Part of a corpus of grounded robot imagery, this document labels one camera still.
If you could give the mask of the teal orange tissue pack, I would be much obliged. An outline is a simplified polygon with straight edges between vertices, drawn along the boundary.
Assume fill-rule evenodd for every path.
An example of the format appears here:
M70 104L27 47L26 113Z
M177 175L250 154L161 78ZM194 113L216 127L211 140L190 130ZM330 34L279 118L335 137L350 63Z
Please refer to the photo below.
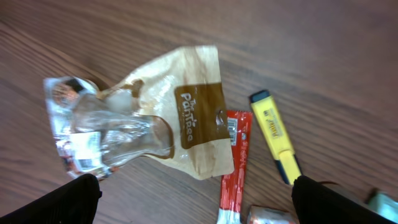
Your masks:
M369 199L368 206L380 216L397 223L397 202L383 192L375 192Z

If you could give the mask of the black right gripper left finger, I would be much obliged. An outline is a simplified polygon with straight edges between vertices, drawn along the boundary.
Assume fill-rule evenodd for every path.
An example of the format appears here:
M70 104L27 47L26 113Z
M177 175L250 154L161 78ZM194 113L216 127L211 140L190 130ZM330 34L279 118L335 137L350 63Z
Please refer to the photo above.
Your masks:
M98 179L84 174L1 217L1 224L92 224L101 196Z

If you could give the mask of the small orange snack packet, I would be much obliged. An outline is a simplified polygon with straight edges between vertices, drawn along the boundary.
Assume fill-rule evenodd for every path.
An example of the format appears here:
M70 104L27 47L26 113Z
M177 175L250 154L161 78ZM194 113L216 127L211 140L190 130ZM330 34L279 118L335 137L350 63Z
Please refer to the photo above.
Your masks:
M247 224L295 224L295 221L287 212L252 205Z

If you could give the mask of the red snack stick packet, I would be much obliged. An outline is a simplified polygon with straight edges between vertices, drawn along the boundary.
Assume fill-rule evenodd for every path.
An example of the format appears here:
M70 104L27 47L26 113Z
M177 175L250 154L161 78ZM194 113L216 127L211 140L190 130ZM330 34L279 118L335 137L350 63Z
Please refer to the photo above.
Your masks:
M234 171L221 178L217 224L240 224L244 181L251 136L252 113L227 111Z

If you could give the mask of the beige brown snack pouch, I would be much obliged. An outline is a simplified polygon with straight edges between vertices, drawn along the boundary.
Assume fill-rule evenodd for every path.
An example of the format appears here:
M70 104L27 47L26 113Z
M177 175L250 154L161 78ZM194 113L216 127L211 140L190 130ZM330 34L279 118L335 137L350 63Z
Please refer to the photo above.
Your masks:
M234 169L214 45L177 48L84 96L72 127L103 134L103 162L111 167L147 156L199 180Z

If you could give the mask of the silver red crinkled wrapper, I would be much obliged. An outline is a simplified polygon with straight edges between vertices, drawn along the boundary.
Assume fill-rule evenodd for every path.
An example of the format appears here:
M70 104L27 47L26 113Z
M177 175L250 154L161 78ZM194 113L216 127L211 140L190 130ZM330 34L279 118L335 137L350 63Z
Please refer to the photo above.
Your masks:
M58 155L72 178L92 174L98 180L108 178L119 167L107 166L100 153L98 131L77 134L72 130L73 109L86 95L95 95L98 87L77 77L46 78L44 93L47 113Z

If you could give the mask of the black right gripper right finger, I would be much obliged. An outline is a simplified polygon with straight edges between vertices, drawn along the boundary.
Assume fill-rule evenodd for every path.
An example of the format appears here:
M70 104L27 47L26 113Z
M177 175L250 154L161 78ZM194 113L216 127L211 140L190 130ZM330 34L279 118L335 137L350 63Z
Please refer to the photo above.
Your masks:
M294 181L292 202L301 224L393 224L333 182L301 175Z

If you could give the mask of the yellow highlighter marker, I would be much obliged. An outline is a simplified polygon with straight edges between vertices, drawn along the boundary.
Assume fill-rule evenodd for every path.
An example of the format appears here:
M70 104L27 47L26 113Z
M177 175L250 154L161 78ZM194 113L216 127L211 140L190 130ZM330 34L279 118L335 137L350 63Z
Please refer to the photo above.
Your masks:
M282 180L293 185L302 171L274 97L268 90L261 90L249 101Z

